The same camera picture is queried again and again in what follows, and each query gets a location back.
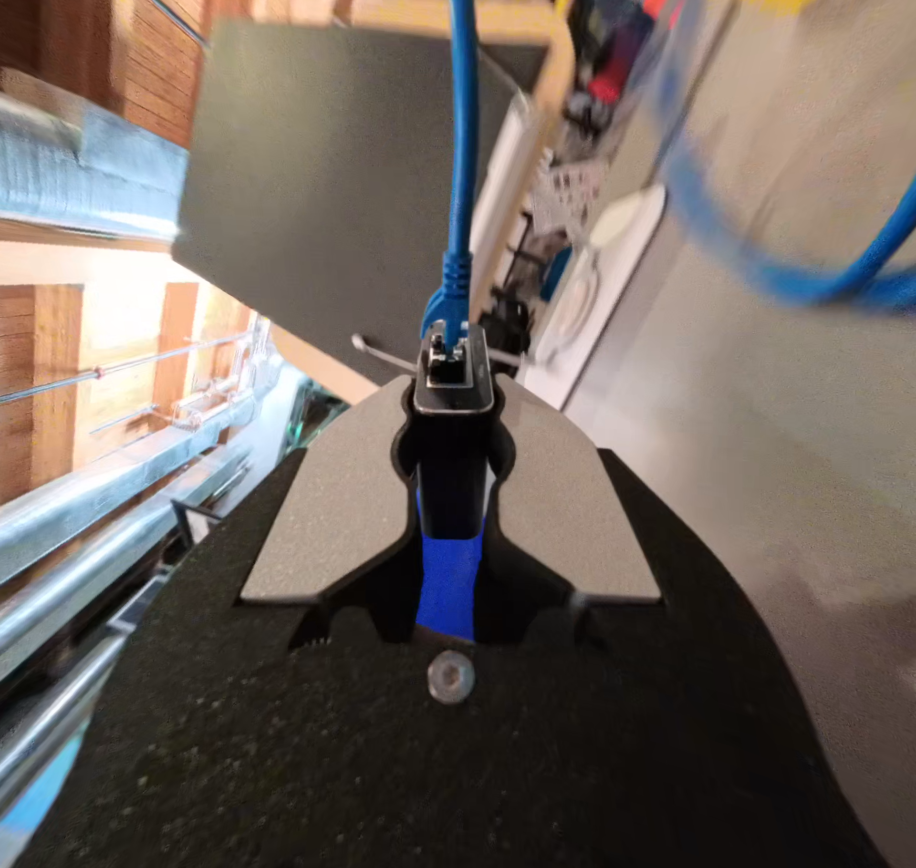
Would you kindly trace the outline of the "silver ventilation duct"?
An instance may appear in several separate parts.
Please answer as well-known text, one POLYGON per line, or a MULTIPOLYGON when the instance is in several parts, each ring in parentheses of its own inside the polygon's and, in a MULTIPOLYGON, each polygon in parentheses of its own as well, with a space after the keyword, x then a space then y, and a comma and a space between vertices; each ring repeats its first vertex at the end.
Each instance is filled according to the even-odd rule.
POLYGON ((1 216, 170 243, 188 151, 93 104, 75 123, 1 96, 1 216))

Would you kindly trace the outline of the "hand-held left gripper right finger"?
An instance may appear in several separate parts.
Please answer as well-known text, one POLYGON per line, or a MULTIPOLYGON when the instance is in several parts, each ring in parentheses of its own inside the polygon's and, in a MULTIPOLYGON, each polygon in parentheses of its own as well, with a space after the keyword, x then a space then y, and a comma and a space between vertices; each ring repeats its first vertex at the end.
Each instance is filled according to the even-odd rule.
POLYGON ((519 643, 547 610, 654 607, 661 591, 592 441, 498 374, 496 480, 475 580, 475 639, 519 643))

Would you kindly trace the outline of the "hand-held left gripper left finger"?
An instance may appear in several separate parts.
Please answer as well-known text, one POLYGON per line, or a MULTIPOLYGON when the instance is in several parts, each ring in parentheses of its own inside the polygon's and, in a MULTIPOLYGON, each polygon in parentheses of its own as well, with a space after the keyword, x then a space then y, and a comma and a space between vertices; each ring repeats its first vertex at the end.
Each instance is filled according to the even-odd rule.
POLYGON ((386 642, 407 643, 421 591, 416 488, 397 449, 411 377, 402 374, 339 416, 305 450, 239 599, 303 607, 329 627, 363 609, 386 642))

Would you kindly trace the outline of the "black ethernet port adapter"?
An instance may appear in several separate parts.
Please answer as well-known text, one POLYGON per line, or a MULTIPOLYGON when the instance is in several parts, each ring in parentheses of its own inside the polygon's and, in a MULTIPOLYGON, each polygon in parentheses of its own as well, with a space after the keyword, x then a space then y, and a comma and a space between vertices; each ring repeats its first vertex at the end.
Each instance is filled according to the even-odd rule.
POLYGON ((418 427, 418 499, 424 534, 470 540, 483 526, 495 388, 486 336, 464 324, 452 349, 437 320, 421 342, 412 411, 418 427))

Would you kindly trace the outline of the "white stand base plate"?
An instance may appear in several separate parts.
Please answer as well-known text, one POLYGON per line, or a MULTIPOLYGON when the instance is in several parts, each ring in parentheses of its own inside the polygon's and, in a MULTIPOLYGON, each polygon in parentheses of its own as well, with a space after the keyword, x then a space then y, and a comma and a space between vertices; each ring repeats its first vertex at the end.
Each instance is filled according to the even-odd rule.
POLYGON ((570 261, 521 371, 524 386, 563 412, 652 243, 666 209, 661 184, 611 202, 570 261))

